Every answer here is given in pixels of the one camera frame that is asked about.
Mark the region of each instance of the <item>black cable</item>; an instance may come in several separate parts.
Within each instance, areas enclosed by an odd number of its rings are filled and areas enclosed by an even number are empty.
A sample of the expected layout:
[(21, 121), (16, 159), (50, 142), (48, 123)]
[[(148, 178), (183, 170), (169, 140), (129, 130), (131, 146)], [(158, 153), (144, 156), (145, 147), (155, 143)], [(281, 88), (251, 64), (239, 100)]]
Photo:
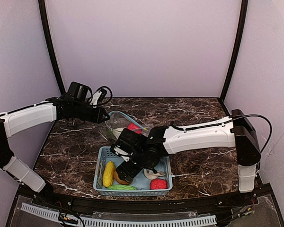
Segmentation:
[(17, 110), (12, 110), (12, 111), (9, 111), (9, 112), (6, 112), (6, 113), (2, 113), (2, 114), (0, 114), (0, 117), (4, 116), (4, 115), (6, 115), (6, 114), (12, 114), (12, 113), (14, 113), (14, 112), (17, 112), (17, 111), (20, 111), (20, 110), (24, 110), (24, 109), (26, 109), (26, 108), (34, 107), (34, 106), (37, 106), (37, 105), (43, 105), (43, 104), (45, 104), (45, 103), (50, 103), (50, 102), (49, 102), (49, 101), (46, 101), (46, 102), (42, 102), (42, 103), (37, 103), (37, 104), (35, 104), (35, 105), (28, 105), (28, 106), (26, 106), (26, 107), (22, 107), (22, 108), (17, 109)]
[(59, 225), (60, 225), (60, 226), (63, 226), (63, 227), (66, 227), (65, 222), (64, 222), (63, 218), (61, 217), (61, 209), (60, 209), (60, 212), (59, 212), (59, 218), (58, 218), (58, 221), (59, 221), (59, 219), (61, 219), (61, 222), (62, 222), (62, 224), (61, 224), (61, 223), (59, 223)]
[(217, 222), (223, 222), (224, 220), (227, 220), (227, 219), (229, 219), (229, 218), (232, 218), (232, 216), (234, 216), (234, 215), (240, 213), (240, 211), (241, 211), (244, 207), (245, 207), (245, 206), (240, 207), (240, 209), (238, 209), (236, 212), (232, 213), (232, 214), (229, 215), (228, 217), (226, 217), (226, 218), (224, 218), (224, 219), (222, 219), (222, 220), (219, 220), (219, 221), (217, 221)]
[(91, 96), (88, 98), (88, 101), (87, 101), (87, 103), (90, 104), (90, 102), (93, 100), (93, 91), (91, 90), (90, 87), (88, 87), (87, 89), (89, 90), (90, 95), (91, 95)]
[(233, 209), (234, 209), (234, 208), (238, 208), (238, 207), (240, 207), (240, 206), (221, 206), (221, 205), (219, 205), (218, 207), (219, 207), (219, 208), (220, 208), (220, 207), (228, 207), (228, 208), (233, 208)]
[(222, 122), (222, 123), (216, 123), (216, 124), (208, 124), (208, 125), (202, 125), (202, 126), (196, 126), (196, 127), (191, 127), (191, 128), (179, 128), (177, 126), (174, 125), (173, 122), (170, 123), (170, 126), (173, 127), (174, 129), (176, 130), (179, 130), (179, 131), (192, 131), (192, 130), (196, 130), (196, 129), (203, 129), (203, 128), (208, 128), (208, 127), (212, 127), (212, 126), (220, 126), (220, 125), (223, 125), (223, 124), (228, 124), (230, 122), (233, 122), (233, 121), (236, 121), (236, 120), (239, 120), (239, 119), (242, 119), (242, 118), (248, 118), (248, 117), (259, 117), (259, 118), (262, 118), (264, 119), (265, 121), (267, 121), (267, 123), (269, 124), (269, 128), (270, 128), (270, 132), (269, 132), (269, 136), (267, 138), (267, 141), (266, 143), (264, 144), (263, 148), (261, 149), (260, 153), (263, 152), (263, 150), (265, 149), (265, 147), (267, 146), (270, 138), (271, 138), (271, 135), (272, 135), (272, 132), (273, 132), (273, 127), (272, 127), (272, 124), (271, 122), (264, 116), (262, 115), (259, 115), (259, 114), (248, 114), (248, 115), (244, 115), (244, 116), (240, 116), (240, 117), (237, 117), (237, 118), (233, 118), (231, 120), (228, 120), (228, 121), (225, 121), (225, 122)]
[(43, 200), (40, 196), (38, 196), (38, 198), (39, 198), (42, 202), (44, 202), (45, 204), (47, 204), (47, 205), (50, 206), (50, 207), (56, 208), (56, 209), (58, 209), (58, 210), (62, 209), (62, 210), (65, 210), (65, 211), (68, 212), (68, 213), (71, 213), (73, 216), (75, 216), (77, 219), (79, 219), (79, 220), (81, 221), (83, 227), (85, 227), (85, 224), (84, 224), (82, 218), (81, 218), (79, 215), (77, 215), (77, 214), (75, 214), (74, 212), (72, 212), (71, 210), (66, 209), (66, 208), (63, 208), (63, 207), (58, 207), (58, 206), (52, 205), (52, 204), (46, 202), (45, 200)]
[(102, 106), (102, 105), (105, 105), (105, 104), (109, 103), (109, 102), (113, 99), (113, 92), (112, 92), (112, 90), (111, 90), (108, 86), (101, 86), (101, 87), (99, 87), (96, 91), (99, 91), (101, 88), (107, 89), (107, 90), (109, 91), (109, 93), (110, 93), (110, 97), (109, 97), (109, 99), (108, 99), (107, 101), (105, 101), (105, 102), (103, 102), (103, 103), (99, 103), (99, 104), (93, 105), (93, 106)]
[(237, 216), (235, 216), (234, 218), (230, 219), (230, 220), (221, 220), (221, 221), (217, 221), (217, 223), (229, 223), (235, 219), (238, 219), (238, 218), (241, 218), (243, 216), (246, 216), (248, 214), (250, 214), (251, 212), (250, 211), (243, 211), (241, 212), (240, 214), (238, 214)]

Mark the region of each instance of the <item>blue plastic basket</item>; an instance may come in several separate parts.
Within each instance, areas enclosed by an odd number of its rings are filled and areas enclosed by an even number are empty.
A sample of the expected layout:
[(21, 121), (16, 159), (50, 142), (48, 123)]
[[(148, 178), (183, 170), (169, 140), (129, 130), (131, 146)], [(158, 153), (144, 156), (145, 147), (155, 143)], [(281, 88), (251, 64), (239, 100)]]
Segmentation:
[[(112, 196), (158, 196), (166, 195), (172, 189), (172, 177), (169, 157), (162, 157), (159, 164), (156, 166), (156, 170), (163, 171), (166, 176), (159, 177), (166, 180), (167, 189), (150, 190), (151, 180), (144, 176), (141, 171), (130, 184), (137, 188), (137, 190), (125, 191), (125, 190), (108, 190), (102, 184), (102, 176), (105, 170), (105, 166), (108, 161), (112, 161), (116, 168), (124, 161), (121, 157), (115, 155), (110, 151), (110, 147), (101, 147), (98, 155), (95, 178), (94, 178), (94, 189), (101, 193), (101, 195), (112, 195)], [(119, 185), (114, 179), (113, 185)]]

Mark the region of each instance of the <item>light purple wall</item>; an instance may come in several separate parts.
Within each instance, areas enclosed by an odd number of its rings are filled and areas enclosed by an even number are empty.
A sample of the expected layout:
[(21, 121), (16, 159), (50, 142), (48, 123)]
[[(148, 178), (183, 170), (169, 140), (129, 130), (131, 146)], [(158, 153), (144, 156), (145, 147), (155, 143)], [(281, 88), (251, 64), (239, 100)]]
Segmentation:
[[(0, 112), (58, 96), (37, 1), (0, 1)], [(49, 131), (40, 125), (9, 139), (15, 154), (33, 166)], [(0, 227), (5, 226), (18, 184), (0, 170)]]
[(240, 0), (54, 0), (63, 81), (115, 96), (220, 96)]
[[(260, 175), (271, 183), (284, 217), (284, 0), (249, 1), (226, 105), (245, 114), (262, 114), (272, 122), (273, 136), (262, 156)], [(252, 122), (263, 145), (267, 124)]]

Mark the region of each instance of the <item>marble tabletop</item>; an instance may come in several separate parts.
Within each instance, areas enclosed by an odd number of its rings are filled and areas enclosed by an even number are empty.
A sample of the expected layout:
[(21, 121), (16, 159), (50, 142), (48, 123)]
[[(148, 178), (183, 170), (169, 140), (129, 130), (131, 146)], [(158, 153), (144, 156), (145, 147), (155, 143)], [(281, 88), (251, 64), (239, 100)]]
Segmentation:
[[(105, 106), (122, 111), (141, 124), (191, 125), (225, 117), (216, 98), (113, 98)], [(36, 163), (35, 171), (62, 194), (108, 200), (179, 200), (238, 190), (235, 148), (207, 148), (170, 155), (173, 188), (166, 196), (102, 196), (93, 188), (99, 149), (110, 146), (105, 124), (78, 119), (57, 121)]]

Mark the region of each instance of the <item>red object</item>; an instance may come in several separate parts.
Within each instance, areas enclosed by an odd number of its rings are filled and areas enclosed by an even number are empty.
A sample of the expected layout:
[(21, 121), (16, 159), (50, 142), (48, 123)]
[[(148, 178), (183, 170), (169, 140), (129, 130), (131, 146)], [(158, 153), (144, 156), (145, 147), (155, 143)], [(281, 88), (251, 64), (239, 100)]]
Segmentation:
[(141, 134), (141, 133), (143, 132), (142, 129), (137, 130), (137, 129), (139, 129), (140, 127), (137, 126), (137, 125), (135, 125), (134, 123), (130, 123), (130, 124), (127, 126), (127, 128), (128, 128), (129, 130), (134, 131), (134, 132), (137, 133), (137, 134)]
[(167, 182), (163, 179), (154, 179), (151, 181), (151, 190), (155, 189), (167, 189)]

